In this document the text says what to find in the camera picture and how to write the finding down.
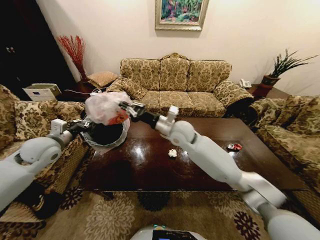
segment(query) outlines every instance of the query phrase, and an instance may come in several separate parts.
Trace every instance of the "potted plant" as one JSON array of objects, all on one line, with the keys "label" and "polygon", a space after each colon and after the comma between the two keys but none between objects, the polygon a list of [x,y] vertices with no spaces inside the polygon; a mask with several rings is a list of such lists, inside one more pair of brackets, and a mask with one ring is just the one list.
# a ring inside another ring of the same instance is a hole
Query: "potted plant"
[{"label": "potted plant", "polygon": [[279,76],[284,72],[293,69],[295,67],[309,64],[307,60],[317,57],[309,56],[303,59],[297,59],[292,57],[297,51],[289,53],[288,49],[285,50],[285,56],[283,57],[281,53],[274,60],[274,70],[269,75],[264,75],[262,82],[259,84],[257,89],[253,92],[256,97],[265,97],[268,92],[273,88],[273,86],[280,80]]}]

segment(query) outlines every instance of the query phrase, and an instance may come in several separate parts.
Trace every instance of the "framed painting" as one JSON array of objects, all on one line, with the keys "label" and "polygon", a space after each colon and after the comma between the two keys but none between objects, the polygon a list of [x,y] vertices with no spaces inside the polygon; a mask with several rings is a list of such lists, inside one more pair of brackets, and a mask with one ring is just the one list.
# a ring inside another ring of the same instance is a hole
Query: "framed painting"
[{"label": "framed painting", "polygon": [[156,30],[201,31],[209,0],[155,0]]}]

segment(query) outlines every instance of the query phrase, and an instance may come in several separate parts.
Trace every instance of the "patterned sofa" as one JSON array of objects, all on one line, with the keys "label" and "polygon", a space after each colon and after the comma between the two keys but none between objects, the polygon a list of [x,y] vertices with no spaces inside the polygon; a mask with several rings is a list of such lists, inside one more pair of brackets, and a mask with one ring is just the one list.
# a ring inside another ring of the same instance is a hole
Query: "patterned sofa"
[{"label": "patterned sofa", "polygon": [[107,92],[123,91],[131,79],[147,90],[136,101],[150,111],[166,114],[175,105],[181,116],[219,118],[253,102],[251,94],[227,80],[231,68],[222,60],[189,60],[177,53],[159,60],[126,58],[121,61],[121,77]]},{"label": "patterned sofa", "polygon": [[[17,151],[28,139],[45,136],[51,120],[79,119],[83,103],[60,101],[20,101],[0,85],[0,161]],[[40,222],[53,215],[64,191],[88,145],[77,136],[63,149],[61,157],[43,169],[33,183],[7,209],[0,213],[0,222]]]},{"label": "patterned sofa", "polygon": [[258,137],[308,186],[293,194],[320,224],[320,97],[265,98],[248,115]]}]

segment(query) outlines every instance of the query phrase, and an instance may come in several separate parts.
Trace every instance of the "floor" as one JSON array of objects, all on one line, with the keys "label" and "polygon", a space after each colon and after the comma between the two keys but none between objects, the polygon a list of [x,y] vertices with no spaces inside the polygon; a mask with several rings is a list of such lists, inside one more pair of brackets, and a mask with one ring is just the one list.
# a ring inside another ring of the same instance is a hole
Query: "floor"
[{"label": "floor", "polygon": [[36,240],[128,240],[141,227],[165,225],[208,240],[268,240],[262,219],[237,192],[114,192],[71,188]]}]

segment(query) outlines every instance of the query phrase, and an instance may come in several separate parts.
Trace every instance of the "white box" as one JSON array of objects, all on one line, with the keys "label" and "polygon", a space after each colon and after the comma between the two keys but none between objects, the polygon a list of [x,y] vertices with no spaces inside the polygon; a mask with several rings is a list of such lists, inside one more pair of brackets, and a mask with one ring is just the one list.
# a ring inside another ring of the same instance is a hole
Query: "white box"
[{"label": "white box", "polygon": [[33,83],[23,90],[35,102],[56,100],[56,96],[61,94],[59,87],[54,83]]}]

